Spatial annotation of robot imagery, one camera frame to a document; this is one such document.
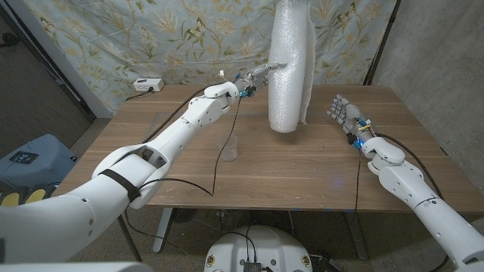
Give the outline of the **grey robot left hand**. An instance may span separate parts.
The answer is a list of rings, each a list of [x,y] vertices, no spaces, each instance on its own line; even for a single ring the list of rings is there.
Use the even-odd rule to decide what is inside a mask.
[[[268,72],[285,68],[287,62],[264,63],[248,72],[238,75],[234,84],[239,97],[252,97],[259,88],[268,84]]]

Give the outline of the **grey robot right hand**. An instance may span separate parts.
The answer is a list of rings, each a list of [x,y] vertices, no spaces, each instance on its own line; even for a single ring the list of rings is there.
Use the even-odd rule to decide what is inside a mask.
[[[373,138],[371,121],[360,109],[341,94],[334,98],[334,103],[327,114],[342,128],[349,145],[361,149],[366,141]]]

